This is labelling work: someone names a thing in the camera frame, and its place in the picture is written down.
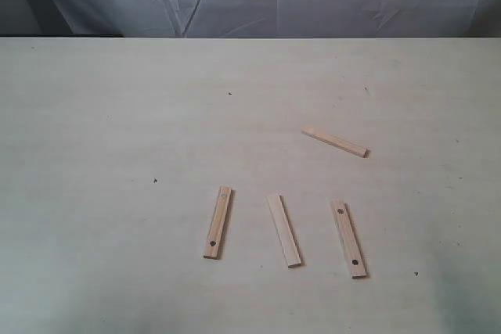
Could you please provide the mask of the wood strip with holes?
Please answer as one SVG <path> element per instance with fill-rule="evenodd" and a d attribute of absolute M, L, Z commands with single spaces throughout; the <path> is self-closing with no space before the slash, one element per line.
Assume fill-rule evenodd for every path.
<path fill-rule="evenodd" d="M 351 221 L 348 205 L 341 200 L 332 201 L 330 205 L 350 277 L 353 279 L 367 278 L 369 274 Z"/>
<path fill-rule="evenodd" d="M 224 242 L 226 219 L 232 201 L 232 189 L 228 186 L 221 186 L 214 205 L 214 213 L 207 233 L 207 240 L 204 246 L 203 258 L 218 260 L 220 258 L 222 244 Z"/>

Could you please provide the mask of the plain pale wood strip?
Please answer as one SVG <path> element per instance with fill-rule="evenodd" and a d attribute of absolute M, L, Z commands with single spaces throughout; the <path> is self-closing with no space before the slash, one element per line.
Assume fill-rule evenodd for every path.
<path fill-rule="evenodd" d="M 276 228 L 284 259 L 288 268 L 302 265 L 300 252 L 291 229 L 285 206 L 279 194 L 266 196 L 269 210 Z"/>

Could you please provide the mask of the plain wood strip far right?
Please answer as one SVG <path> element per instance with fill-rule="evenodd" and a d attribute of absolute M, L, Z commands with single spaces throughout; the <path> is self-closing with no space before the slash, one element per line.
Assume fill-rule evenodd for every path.
<path fill-rule="evenodd" d="M 361 158 L 366 158 L 369 155 L 369 150 L 366 147 L 350 142 L 336 135 L 332 135 L 331 133 L 319 130 L 315 127 L 304 127 L 301 129 L 301 133 L 317 141 L 324 142 Z"/>

